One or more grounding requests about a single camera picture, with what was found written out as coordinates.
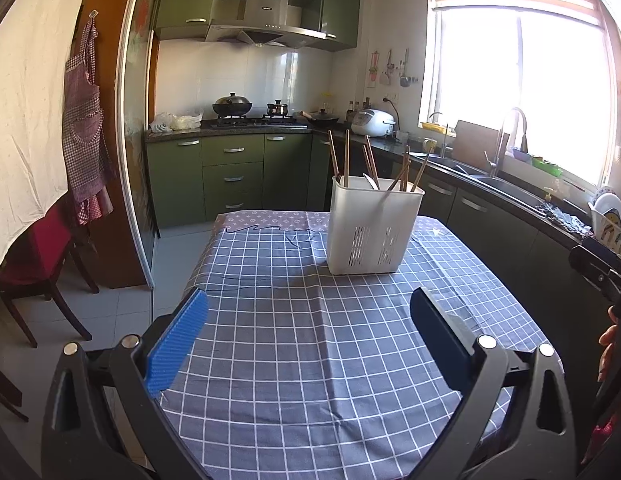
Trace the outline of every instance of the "blue plaid tablecloth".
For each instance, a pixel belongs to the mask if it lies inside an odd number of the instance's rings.
[[[437,220],[418,217],[398,272],[358,276],[329,272],[327,221],[225,215],[193,271],[187,288],[206,290],[209,317],[161,405],[215,480],[406,476],[460,401],[411,321],[418,286],[476,335],[522,350],[546,341]]]

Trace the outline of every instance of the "drawer handle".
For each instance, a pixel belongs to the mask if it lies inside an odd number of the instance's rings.
[[[436,192],[441,193],[443,195],[450,196],[450,195],[453,194],[452,191],[449,191],[448,189],[444,189],[443,187],[436,186],[435,184],[428,184],[428,187],[430,187],[430,189],[432,189],[433,191],[436,191]]]
[[[485,213],[487,211],[485,207],[482,207],[481,205],[477,205],[475,202],[471,202],[470,200],[466,200],[465,198],[462,198],[462,203],[472,209],[475,209],[475,211],[480,211],[482,213]]]

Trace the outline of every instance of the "cutting board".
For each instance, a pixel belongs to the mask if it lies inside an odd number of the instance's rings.
[[[489,171],[490,167],[486,162],[484,150],[489,156],[489,160],[494,160],[499,132],[493,128],[479,126],[479,124],[457,121],[455,133],[457,133],[457,138],[453,144],[453,158],[480,170]],[[504,156],[508,137],[508,134],[504,134],[501,157]]]

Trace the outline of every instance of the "gas stove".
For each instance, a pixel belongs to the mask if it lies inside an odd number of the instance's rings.
[[[290,116],[263,115],[262,118],[248,118],[246,116],[218,117],[213,128],[295,128],[308,129],[308,124]]]

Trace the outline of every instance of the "apron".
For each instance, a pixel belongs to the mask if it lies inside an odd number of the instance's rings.
[[[66,62],[62,148],[68,186],[79,224],[87,224],[113,210],[106,182],[114,177],[106,142],[104,111],[95,84],[95,18],[81,35],[79,54]]]

